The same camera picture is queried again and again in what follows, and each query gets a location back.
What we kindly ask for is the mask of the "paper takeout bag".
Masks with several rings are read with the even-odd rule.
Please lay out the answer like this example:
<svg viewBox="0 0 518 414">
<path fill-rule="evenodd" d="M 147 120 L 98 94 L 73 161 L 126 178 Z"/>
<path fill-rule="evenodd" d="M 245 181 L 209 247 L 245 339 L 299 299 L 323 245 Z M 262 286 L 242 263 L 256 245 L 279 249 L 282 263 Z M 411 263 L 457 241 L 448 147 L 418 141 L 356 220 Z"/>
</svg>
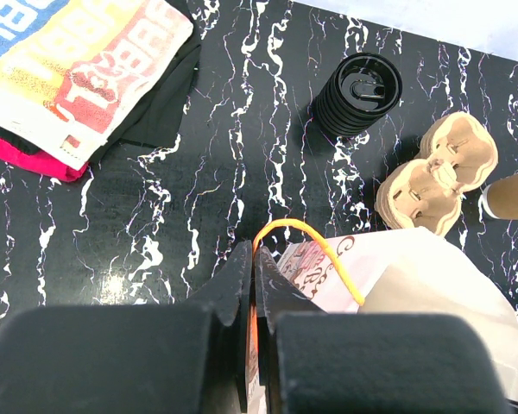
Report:
<svg viewBox="0 0 518 414">
<path fill-rule="evenodd" d="M 296 219 L 309 240 L 274 261 L 299 292 L 329 314 L 435 314 L 466 322 L 485 346 L 499 384 L 518 413 L 518 321 L 508 300 L 471 260 L 422 228 L 324 238 Z M 250 336 L 259 358 L 255 303 Z"/>
</svg>

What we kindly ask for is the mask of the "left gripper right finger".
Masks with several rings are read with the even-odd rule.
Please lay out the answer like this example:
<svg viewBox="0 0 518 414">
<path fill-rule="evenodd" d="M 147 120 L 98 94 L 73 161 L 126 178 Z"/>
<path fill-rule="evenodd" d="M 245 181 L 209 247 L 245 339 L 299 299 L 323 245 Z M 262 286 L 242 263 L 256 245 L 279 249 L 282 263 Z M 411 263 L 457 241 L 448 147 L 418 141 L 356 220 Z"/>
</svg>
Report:
<svg viewBox="0 0 518 414">
<path fill-rule="evenodd" d="M 463 320 L 329 314 L 266 248 L 254 258 L 260 381 L 270 413 L 510 413 L 489 354 Z"/>
</svg>

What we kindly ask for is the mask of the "red cloth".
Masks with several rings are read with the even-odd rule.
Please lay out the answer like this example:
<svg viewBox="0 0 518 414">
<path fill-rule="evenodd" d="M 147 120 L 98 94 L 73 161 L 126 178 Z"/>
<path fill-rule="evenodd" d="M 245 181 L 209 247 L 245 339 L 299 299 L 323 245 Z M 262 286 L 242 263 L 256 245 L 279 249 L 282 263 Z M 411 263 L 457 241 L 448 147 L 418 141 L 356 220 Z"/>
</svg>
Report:
<svg viewBox="0 0 518 414">
<path fill-rule="evenodd" d="M 78 180 L 84 175 L 89 165 L 86 162 L 80 169 L 74 169 L 42 150 L 38 150 L 35 154 L 25 154 L 1 138 L 0 160 L 18 166 L 23 170 L 65 182 Z"/>
</svg>

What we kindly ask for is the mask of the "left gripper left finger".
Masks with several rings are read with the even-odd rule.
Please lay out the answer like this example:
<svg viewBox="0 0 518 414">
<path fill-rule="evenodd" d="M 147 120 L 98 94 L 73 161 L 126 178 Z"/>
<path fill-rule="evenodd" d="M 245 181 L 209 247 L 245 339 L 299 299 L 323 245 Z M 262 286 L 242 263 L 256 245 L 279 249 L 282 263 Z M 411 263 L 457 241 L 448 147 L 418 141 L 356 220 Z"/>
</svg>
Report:
<svg viewBox="0 0 518 414">
<path fill-rule="evenodd" d="M 242 413 L 252 246 L 170 305 L 33 309 L 0 329 L 0 413 Z"/>
</svg>

